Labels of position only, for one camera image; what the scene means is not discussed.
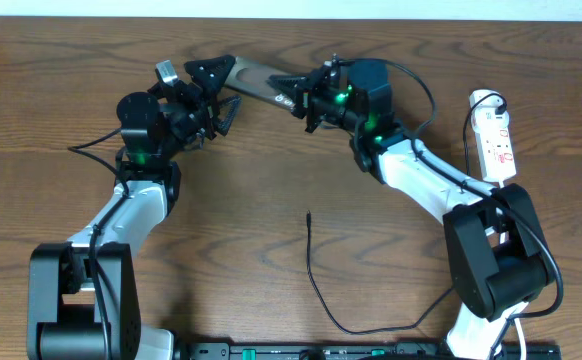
wooden table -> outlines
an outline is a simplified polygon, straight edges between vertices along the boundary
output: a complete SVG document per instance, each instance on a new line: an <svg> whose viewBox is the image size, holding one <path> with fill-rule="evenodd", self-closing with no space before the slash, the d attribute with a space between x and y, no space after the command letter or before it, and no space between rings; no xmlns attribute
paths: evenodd
<svg viewBox="0 0 582 360"><path fill-rule="evenodd" d="M560 311L524 330L582 359L582 24L103 18L0 18L0 359L25 357L32 250L79 231L111 195L111 174L66 146L117 127L117 102L153 84L156 62L231 53L307 71L333 52L420 74L440 108L424 140L461 169L467 96L481 87L506 95L515 181L566 283ZM398 113L415 126L428 102L396 78ZM307 209L316 281L352 329L417 319L450 285L447 253L431 216L358 170L346 133L303 130L245 98L229 136L178 156L182 196L135 261L143 321L188 339L252 343L443 337L457 295L413 331L352 337L330 323L306 276ZM119 146L96 153L112 160ZM530 308L554 296L551 286Z"/></svg>

white power strip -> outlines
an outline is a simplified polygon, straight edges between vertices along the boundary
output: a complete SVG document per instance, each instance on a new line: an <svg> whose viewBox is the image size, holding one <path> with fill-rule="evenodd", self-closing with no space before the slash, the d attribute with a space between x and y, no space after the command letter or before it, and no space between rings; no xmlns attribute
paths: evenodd
<svg viewBox="0 0 582 360"><path fill-rule="evenodd" d="M469 96L471 107L493 90L476 90ZM509 112L496 114L503 101L499 96L491 96L482 101L473 111L471 127L475 131L480 158L482 179L487 182L503 182L516 174L511 138L509 136Z"/></svg>

brown tabletop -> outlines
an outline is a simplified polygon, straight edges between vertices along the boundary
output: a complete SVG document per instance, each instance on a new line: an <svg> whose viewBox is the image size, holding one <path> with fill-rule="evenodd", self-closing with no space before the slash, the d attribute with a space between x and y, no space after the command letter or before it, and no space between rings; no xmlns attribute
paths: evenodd
<svg viewBox="0 0 582 360"><path fill-rule="evenodd" d="M231 53L307 71L333 52L420 74L440 109L424 141L460 169L468 95L506 95L513 181L531 194L566 284L560 311L523 321L524 331L582 359L582 23L121 18L0 18L0 359L25 357L32 250L79 231L111 196L112 175L66 146L116 128L117 102L153 84L156 62L171 59L184 77L181 63ZM418 85L395 76L393 86L405 123L424 121ZM112 161L121 144L96 153ZM472 159L477 171L475 150ZM226 138L177 160L180 200L134 264L145 323L251 343L394 342L453 326L455 294L397 334L348 336L322 310L305 269L307 209L316 281L345 326L411 323L451 283L442 227L361 173L345 132L309 135L284 110L245 98ZM554 289L530 309L548 306Z"/></svg>

white background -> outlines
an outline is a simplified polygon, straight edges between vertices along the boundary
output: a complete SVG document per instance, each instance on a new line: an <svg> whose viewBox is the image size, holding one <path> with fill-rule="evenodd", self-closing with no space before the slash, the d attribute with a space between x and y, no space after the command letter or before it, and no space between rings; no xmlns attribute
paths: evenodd
<svg viewBox="0 0 582 360"><path fill-rule="evenodd" d="M0 0L0 15L582 21L582 0Z"/></svg>

black wire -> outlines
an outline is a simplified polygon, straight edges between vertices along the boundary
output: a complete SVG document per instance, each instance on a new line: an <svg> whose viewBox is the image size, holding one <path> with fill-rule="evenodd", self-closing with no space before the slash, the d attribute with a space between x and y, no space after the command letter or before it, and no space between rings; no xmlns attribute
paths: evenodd
<svg viewBox="0 0 582 360"><path fill-rule="evenodd" d="M310 211L307 212L307 274L309 275L309 281L311 281L311 285L313 285L313 290L315 290L315 294L318 296L318 299L320 299L320 302L322 303L322 307L324 308L324 311L327 313L327 316L329 316L329 319L331 319L331 322L333 322L333 324L338 329L340 329L340 331L342 331L345 334L349 334L349 335L370 335L370 334L377 334L380 332L402 331L402 330L414 329L414 328L418 327L418 325L420 325L420 323L422 323L422 321L429 315L429 313L431 313L431 311L433 311L433 309L435 309L435 307L438 306L442 302L442 300L444 300L444 298L446 298L451 293L451 291L453 291L453 287L446 290L442 295L440 295L440 297L438 297L438 299L436 299L433 302L433 304L431 304L431 306L429 306L429 308L422 314L422 316L420 316L420 318L411 325L394 326L394 327L386 327L386 328L362 330L362 331L352 331L352 330L345 328L344 326L340 325L340 323L335 319L333 314L331 314L331 311L329 311L329 307L327 306L327 303L324 301L324 298L322 297L322 294L320 293L320 290L318 289L318 285L316 285L315 280L313 279L313 273L311 272L311 212Z"/></svg>
<svg viewBox="0 0 582 360"><path fill-rule="evenodd" d="M513 321L514 319L535 318L535 317L547 316L547 315L555 312L562 304L562 299L564 297L564 283L562 280L562 274L560 272L560 268L558 267L558 264L556 263L555 258L553 257L553 255L551 254L549 249L546 247L546 245L544 244L544 241L540 238L540 236L538 236L538 234L531 229L531 227L526 222L526 220L524 220L524 218L520 214L518 214L518 212L505 207L499 201L493 199L492 197L490 197L486 194L483 194L482 192L478 191L477 189L472 188L471 186L469 186L466 183L466 181L459 181L459 180L453 178L451 175L447 174L445 171L443 171L442 169L439 169L438 167L433 165L431 162L429 162L422 155L422 151L417 149L416 140L420 137L420 134L424 131L424 129L426 129L426 127L429 126L429 124L431 124L431 122L433 122L433 120L435 119L435 117L437 115L437 106L435 104L435 100L433 99L433 95L431 94L431 91L429 90L427 85L422 81L422 79L420 79L420 77L418 75L416 75L414 72L407 69L403 65L400 65L400 64L388 61L388 60L384 60L384 59L343 60L342 64L343 65L350 65L350 64L353 64L357 60L380 61L386 65L391 65L391 66L401 70L405 74L411 76L415 81L417 81L420 84L420 86L422 87L424 92L427 94L429 101L431 102L431 116L429 117L429 119L427 121L425 121L420 126L418 126L418 128L414 132L413 136L411 137L411 149L413 150L415 157L418 160L422 161L425 165L427 165L433 171L440 174L445 179L449 180L451 183L455 184L456 186L460 187L461 189L467 190L470 193L479 196L484 201L488 202L491 206L499 209L505 216L509 217L510 219L515 221L516 223L520 224L522 229L531 235L533 240L540 247L540 250L542 251L542 253L545 255L545 257L549 263L549 267L551 268L553 275L555 277L555 283L556 283L556 298L555 298L553 304L551 306L549 306L547 309L541 310L541 311L535 311L535 312L530 312L530 313L512 314L507 318L507 324L510 325L510 322ZM498 341L502 341L503 337L504 337L504 335L502 334L501 337L498 339Z"/></svg>
<svg viewBox="0 0 582 360"><path fill-rule="evenodd" d="M113 166L111 166L109 163L107 163L106 161L102 160L101 158L88 153L86 151L82 151L80 149L84 149L84 148L88 148L90 146L93 146L95 144L101 143L111 137L113 137L114 135L118 134L120 132L121 129L116 129L112 132L110 132L109 134L88 142L86 144L82 144L82 145L77 145L77 146L70 146L67 148L67 150L82 155L82 156L86 156L89 159L95 160L98 163L100 163L101 165L103 165L104 167L106 167L107 169L109 169L109 171L111 171L115 177L118 179L118 181L122 184L122 187L124 189L124 193L122 194L122 196L120 197L120 199L113 204L113 206L104 214L104 216L102 216L102 218L100 219L100 221L98 221L97 224L93 225L93 232L91 233L91 239L89 240L89 268L91 269L91 279L93 281L93 289L95 290L95 298L96 298L96 303L95 305L98 307L98 310L100 312L100 322L102 323L102 336L104 339L104 354L105 354L105 359L112 359L113 354L111 353L111 339L110 339L110 334L109 334L109 328L108 328L108 324L109 324L109 317L107 315L107 309L106 309L106 305L104 302L104 294L102 292L102 285L100 284L100 275L99 275L99 266L98 266L98 258L97 258L97 252L96 252L96 242L98 237L102 234L102 229L106 226L106 223L109 221L109 219L111 219L111 217L113 216L113 214L120 208L120 206L122 206L122 204L124 203L124 201L126 199L129 198L129 186L127 185L126 180L122 177L122 174L120 174L120 172L118 170L116 170Z"/></svg>
<svg viewBox="0 0 582 360"><path fill-rule="evenodd" d="M506 109L507 99L505 99L502 95L498 93L491 93L483 97L482 99L478 100L475 104L473 104L471 109L469 109L469 113L467 114L466 119L464 119L464 125L462 126L462 143L464 144L464 162L466 163L468 176L471 176L471 165L469 164L469 146L467 145L467 125L469 125L469 120L471 120L471 114L473 114L473 110L475 110L478 107L478 105L480 105L484 100L490 98L491 96L497 96L500 99L502 99L502 102L504 104L500 106L504 106L504 108Z"/></svg>

